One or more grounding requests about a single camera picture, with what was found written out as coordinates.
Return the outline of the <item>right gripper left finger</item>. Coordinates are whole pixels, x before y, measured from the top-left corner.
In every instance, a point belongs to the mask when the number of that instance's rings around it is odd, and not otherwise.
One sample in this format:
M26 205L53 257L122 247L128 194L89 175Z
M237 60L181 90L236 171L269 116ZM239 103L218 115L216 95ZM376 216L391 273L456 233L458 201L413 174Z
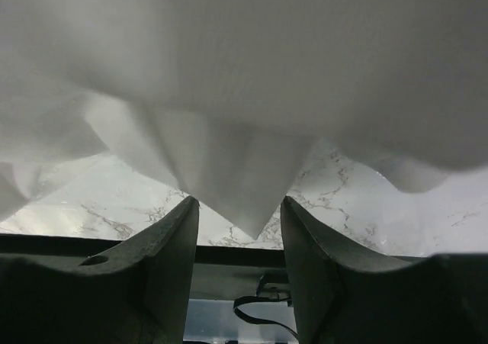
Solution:
M124 241L4 234L3 343L180 343L199 204Z

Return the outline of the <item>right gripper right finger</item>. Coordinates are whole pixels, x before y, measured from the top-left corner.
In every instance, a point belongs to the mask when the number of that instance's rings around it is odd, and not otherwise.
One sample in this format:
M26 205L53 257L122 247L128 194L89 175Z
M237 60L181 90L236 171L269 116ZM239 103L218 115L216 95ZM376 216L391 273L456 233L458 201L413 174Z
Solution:
M293 198L281 232L301 343L485 343L487 256L386 256Z

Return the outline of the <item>white t shirt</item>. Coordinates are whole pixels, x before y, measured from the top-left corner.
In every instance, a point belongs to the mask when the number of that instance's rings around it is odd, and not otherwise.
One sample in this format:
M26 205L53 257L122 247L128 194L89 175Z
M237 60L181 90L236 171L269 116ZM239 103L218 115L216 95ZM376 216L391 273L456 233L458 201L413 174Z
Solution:
M320 139L485 166L487 0L1 0L2 217L111 153L257 236Z

